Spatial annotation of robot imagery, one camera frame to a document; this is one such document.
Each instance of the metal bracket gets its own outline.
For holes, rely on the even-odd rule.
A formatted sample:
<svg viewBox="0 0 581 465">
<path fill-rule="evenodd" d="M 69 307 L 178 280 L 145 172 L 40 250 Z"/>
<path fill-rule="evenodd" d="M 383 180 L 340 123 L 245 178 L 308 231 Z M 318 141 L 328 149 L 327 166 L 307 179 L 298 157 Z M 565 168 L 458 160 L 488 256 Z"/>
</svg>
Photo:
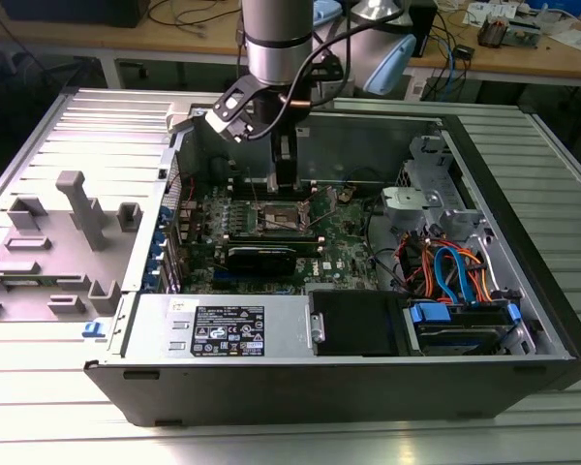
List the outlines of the metal bracket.
<svg viewBox="0 0 581 465">
<path fill-rule="evenodd" d="M 320 313 L 318 315 L 310 315 L 310 336 L 317 344 L 325 340 L 325 326 Z"/>
</svg>

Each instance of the side panel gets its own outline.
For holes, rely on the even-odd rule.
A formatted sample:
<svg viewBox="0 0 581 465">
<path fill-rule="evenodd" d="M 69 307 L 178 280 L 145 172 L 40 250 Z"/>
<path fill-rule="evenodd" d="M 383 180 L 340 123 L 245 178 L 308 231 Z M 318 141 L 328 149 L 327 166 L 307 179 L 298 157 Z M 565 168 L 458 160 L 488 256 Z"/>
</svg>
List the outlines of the side panel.
<svg viewBox="0 0 581 465">
<path fill-rule="evenodd" d="M 465 164 L 461 168 L 469 171 L 470 181 L 475 184 L 490 209 L 535 296 L 565 347 L 571 355 L 577 357 L 577 363 L 572 364 L 567 376 L 550 387 L 568 388 L 581 381 L 581 322 L 460 120 L 453 116 L 443 120 Z"/>
<path fill-rule="evenodd" d="M 542 389 L 566 362 L 381 366 L 87 365 L 129 422 L 273 424 L 491 418 Z"/>
</svg>

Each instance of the motherboard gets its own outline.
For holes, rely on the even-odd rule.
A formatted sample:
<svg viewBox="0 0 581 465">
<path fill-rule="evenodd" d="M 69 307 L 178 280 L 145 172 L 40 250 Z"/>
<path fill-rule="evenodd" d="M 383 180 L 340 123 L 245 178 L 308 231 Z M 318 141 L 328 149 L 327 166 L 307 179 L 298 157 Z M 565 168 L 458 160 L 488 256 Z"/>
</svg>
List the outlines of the motherboard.
<svg viewBox="0 0 581 465">
<path fill-rule="evenodd" d="M 364 200 L 349 189 L 312 186 L 290 198 L 268 198 L 254 185 L 200 190 L 180 209 L 183 293 L 377 288 L 364 244 Z"/>
</svg>

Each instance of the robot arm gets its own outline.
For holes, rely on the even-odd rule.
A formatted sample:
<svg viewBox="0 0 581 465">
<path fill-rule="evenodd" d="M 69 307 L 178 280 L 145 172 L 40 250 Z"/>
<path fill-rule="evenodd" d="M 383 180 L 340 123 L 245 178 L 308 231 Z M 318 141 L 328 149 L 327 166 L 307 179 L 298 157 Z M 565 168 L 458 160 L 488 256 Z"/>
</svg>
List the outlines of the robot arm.
<svg viewBox="0 0 581 465">
<path fill-rule="evenodd" d="M 392 0 L 383 3 L 393 5 Z M 243 0 L 242 8 L 250 74 L 241 77 L 215 103 L 206 120 L 217 133 L 237 142 L 271 135 L 275 173 L 270 185 L 274 190 L 292 188 L 297 178 L 295 124 L 323 103 L 311 101 L 312 87 L 326 80 L 346 84 L 343 78 L 348 73 L 343 75 L 337 56 L 342 53 L 332 48 L 337 44 L 344 48 L 345 41 L 349 50 L 351 36 L 391 27 L 388 23 L 405 12 L 396 7 L 381 9 L 384 13 L 377 17 L 357 15 L 358 24 L 353 28 L 349 17 L 343 32 L 336 29 L 334 34 L 326 34 L 313 49 L 313 0 Z M 249 104 L 254 106 L 252 113 L 246 111 Z"/>
</svg>

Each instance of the gray floor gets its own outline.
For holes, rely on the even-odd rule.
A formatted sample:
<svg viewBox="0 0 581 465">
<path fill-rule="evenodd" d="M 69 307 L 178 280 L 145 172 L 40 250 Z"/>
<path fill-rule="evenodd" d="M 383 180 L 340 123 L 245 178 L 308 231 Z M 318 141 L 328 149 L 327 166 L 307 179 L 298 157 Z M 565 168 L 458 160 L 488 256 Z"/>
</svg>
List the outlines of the gray floor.
<svg viewBox="0 0 581 465">
<path fill-rule="evenodd" d="M 43 57 L 42 62 L 49 69 L 64 64 L 65 59 Z M 138 69 L 123 70 L 128 88 L 219 92 L 235 76 L 232 66 L 190 64 L 186 66 L 186 82 L 180 83 L 174 63 L 145 62 L 143 65 L 148 72 L 147 78 L 141 78 Z M 16 76 L 0 76 L 0 173 L 25 142 L 61 85 L 74 74 L 73 71 L 58 73 L 53 75 L 55 81 L 44 83 L 37 65 L 25 56 L 19 57 L 18 68 Z M 80 87 L 105 87 L 96 65 L 86 71 L 82 70 L 80 76 L 73 78 L 73 83 Z M 404 77 L 387 97 L 402 99 L 407 82 L 408 78 Z M 452 92 L 447 100 L 474 103 L 479 90 L 480 82 L 468 81 L 462 92 Z M 487 103 L 511 104 L 514 93 L 516 89 L 512 85 L 488 83 L 482 89 L 481 98 Z M 581 89 L 574 99 L 569 99 L 569 91 L 565 87 L 528 85 L 518 102 L 533 108 L 565 143 L 572 125 L 581 116 Z M 581 162 L 581 137 L 571 150 Z"/>
</svg>

